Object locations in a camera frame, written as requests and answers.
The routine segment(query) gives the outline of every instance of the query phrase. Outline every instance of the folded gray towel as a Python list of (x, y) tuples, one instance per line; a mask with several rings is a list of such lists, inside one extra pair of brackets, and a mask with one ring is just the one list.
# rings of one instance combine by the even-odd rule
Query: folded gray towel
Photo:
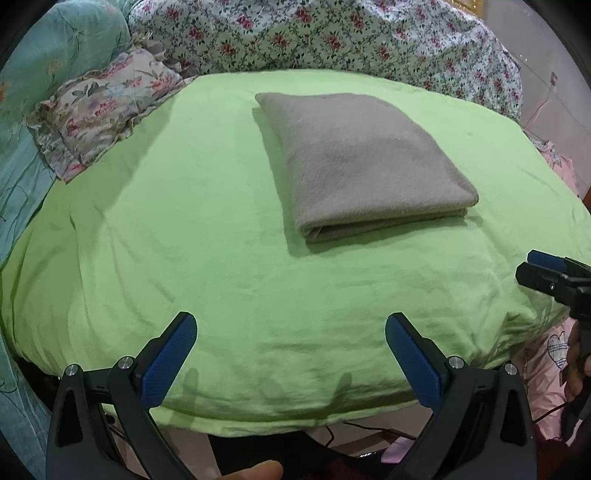
[(295, 226), (309, 242), (463, 216), (478, 202), (435, 140), (390, 103), (351, 93), (256, 101), (281, 137)]

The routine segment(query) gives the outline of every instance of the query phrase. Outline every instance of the floral pillow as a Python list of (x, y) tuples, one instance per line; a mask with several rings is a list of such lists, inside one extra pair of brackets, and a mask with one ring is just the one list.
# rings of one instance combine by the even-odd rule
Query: floral pillow
[(192, 80), (135, 47), (63, 84), (27, 123), (47, 164), (69, 182)]

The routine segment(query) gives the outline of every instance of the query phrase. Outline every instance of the green bed sheet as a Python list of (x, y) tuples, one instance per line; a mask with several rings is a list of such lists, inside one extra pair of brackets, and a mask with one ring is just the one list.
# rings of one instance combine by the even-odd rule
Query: green bed sheet
[[(258, 92), (377, 96), (476, 186), (450, 218), (306, 245)], [(45, 372), (109, 367), (180, 310), (199, 338), (166, 425), (223, 436), (370, 416), (413, 400), (384, 339), (402, 311), (446, 355), (506, 360), (565, 309), (519, 287), (539, 249), (591, 262), (591, 218), (519, 126), (473, 103), (330, 71), (198, 78), (70, 184), (2, 271), (2, 333)]]

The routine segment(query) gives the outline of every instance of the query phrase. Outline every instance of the heart pattern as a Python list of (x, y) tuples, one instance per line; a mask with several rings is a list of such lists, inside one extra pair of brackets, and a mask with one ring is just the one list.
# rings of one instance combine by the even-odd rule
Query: heart pattern
[(548, 355), (554, 361), (559, 369), (566, 365), (566, 352), (569, 346), (566, 343), (566, 332), (560, 332), (560, 335), (550, 335), (548, 338)]

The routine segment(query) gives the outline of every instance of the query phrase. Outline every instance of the dark red fabric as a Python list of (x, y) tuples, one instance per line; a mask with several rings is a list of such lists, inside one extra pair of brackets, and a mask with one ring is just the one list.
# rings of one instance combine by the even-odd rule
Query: dark red fabric
[(374, 480), (348, 467), (341, 459), (327, 463), (320, 471), (310, 473), (301, 480)]
[(547, 480), (569, 452), (562, 440), (546, 440), (537, 425), (534, 425), (538, 449), (538, 480)]

